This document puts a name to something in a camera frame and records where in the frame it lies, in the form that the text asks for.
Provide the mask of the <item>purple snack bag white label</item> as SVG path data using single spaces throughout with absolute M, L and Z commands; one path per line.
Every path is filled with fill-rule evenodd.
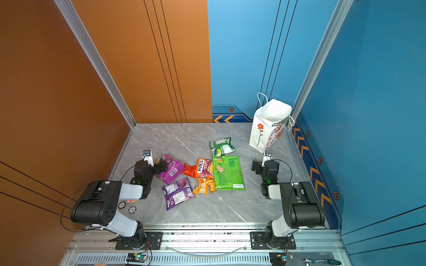
M 182 180 L 162 187 L 162 192 L 165 197 L 167 211 L 191 198 L 195 198 L 188 178 L 183 178 Z

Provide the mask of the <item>large green chips bag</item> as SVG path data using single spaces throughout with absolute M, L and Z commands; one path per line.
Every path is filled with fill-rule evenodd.
M 245 191 L 238 156 L 213 157 L 215 188 L 218 191 Z

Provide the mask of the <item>small green snack bag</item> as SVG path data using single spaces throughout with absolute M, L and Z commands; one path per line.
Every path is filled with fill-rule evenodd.
M 209 142 L 209 146 L 213 157 L 222 157 L 235 152 L 235 148 L 231 144 L 230 137 Z

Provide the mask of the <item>white paper bag with flowers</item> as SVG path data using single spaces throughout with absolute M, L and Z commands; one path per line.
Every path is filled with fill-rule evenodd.
M 276 99 L 268 100 L 263 93 L 257 93 L 257 99 L 261 106 L 254 114 L 249 145 L 264 153 L 280 138 L 288 124 L 295 125 L 295 120 L 290 105 Z

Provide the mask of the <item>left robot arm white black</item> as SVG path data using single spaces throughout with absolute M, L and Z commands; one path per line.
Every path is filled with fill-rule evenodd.
M 71 220 L 85 226 L 95 226 L 114 233 L 117 250 L 159 250 L 163 240 L 161 232 L 144 232 L 143 224 L 118 210 L 120 203 L 144 200 L 151 191 L 154 175 L 168 169 L 161 159 L 151 165 L 145 160 L 135 164 L 136 173 L 129 184 L 123 181 L 96 180 L 87 184 L 71 211 Z

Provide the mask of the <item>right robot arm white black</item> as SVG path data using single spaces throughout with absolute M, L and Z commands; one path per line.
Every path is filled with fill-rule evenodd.
M 261 193 L 281 202 L 282 215 L 270 221 L 264 232 L 251 232 L 251 248 L 295 250 L 294 234 L 301 229 L 323 227 L 326 216 L 309 182 L 278 182 L 278 160 L 252 162 L 252 170 L 261 176 Z

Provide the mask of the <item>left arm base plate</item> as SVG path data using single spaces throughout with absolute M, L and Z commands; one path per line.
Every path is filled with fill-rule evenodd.
M 131 240 L 119 240 L 116 242 L 116 250 L 160 250 L 163 241 L 163 232 L 145 232 L 145 242 Z

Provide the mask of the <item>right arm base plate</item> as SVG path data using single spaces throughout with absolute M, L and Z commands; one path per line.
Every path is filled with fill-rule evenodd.
M 251 232 L 250 233 L 251 249 L 272 249 L 272 250 L 295 250 L 296 241 L 294 236 L 289 237 L 268 237 L 266 232 Z

